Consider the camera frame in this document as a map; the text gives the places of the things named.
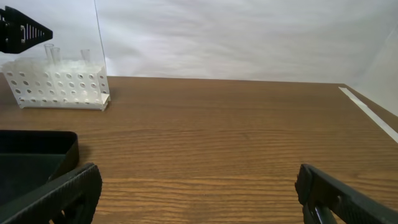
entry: clear glass tube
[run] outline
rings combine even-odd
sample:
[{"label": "clear glass tube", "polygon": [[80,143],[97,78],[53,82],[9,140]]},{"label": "clear glass tube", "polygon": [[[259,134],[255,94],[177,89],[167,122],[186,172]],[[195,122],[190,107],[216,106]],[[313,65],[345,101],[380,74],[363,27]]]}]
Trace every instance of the clear glass tube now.
[{"label": "clear glass tube", "polygon": [[80,53],[81,53],[81,56],[83,57],[83,60],[85,61],[86,65],[89,65],[91,63],[90,50],[83,49],[83,50],[80,50]]},{"label": "clear glass tube", "polygon": [[61,64],[61,49],[59,47],[51,48],[51,56],[52,56],[52,60],[54,62],[54,65],[60,65]]},{"label": "clear glass tube", "polygon": [[45,44],[44,45],[44,49],[45,49],[45,54],[47,56],[47,61],[50,65],[53,64],[53,60],[52,60],[52,55],[51,55],[51,49],[54,47],[53,44]]}]

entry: white tape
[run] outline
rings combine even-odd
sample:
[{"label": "white tape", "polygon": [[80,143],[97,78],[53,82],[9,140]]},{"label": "white tape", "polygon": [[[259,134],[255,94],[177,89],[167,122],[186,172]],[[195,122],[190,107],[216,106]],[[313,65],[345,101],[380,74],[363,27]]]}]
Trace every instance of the white tape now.
[{"label": "white tape", "polygon": [[339,87],[339,89],[345,93],[356,105],[361,108],[377,125],[380,126],[390,137],[398,143],[398,133],[396,133],[386,122],[384,122],[377,114],[366,106],[360,99],[358,99],[352,92],[347,88]]}]

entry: black tray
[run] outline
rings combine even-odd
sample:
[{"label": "black tray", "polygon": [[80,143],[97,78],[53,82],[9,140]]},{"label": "black tray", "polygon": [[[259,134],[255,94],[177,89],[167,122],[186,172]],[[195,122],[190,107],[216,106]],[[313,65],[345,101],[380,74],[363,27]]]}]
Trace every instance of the black tray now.
[{"label": "black tray", "polygon": [[73,170],[78,161],[73,132],[0,130],[0,206]]}]

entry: brown wooden tabletop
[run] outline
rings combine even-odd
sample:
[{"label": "brown wooden tabletop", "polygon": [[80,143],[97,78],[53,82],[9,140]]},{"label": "brown wooden tabletop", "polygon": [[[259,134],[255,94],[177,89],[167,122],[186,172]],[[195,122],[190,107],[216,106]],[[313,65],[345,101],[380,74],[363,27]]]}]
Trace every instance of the brown wooden tabletop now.
[{"label": "brown wooden tabletop", "polygon": [[19,109],[0,80],[1,129],[78,134],[81,163],[97,164],[104,182],[93,223],[303,223],[294,189],[302,163],[398,210],[398,144],[344,85],[122,77],[109,85],[104,112]]}]

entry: white backdrop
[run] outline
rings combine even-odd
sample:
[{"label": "white backdrop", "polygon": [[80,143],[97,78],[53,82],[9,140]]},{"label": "white backdrop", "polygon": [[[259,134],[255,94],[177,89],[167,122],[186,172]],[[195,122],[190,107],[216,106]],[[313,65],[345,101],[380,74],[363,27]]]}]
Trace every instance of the white backdrop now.
[{"label": "white backdrop", "polygon": [[[347,83],[398,114],[398,0],[0,0],[108,75]],[[16,57],[45,57],[43,45]]]}]

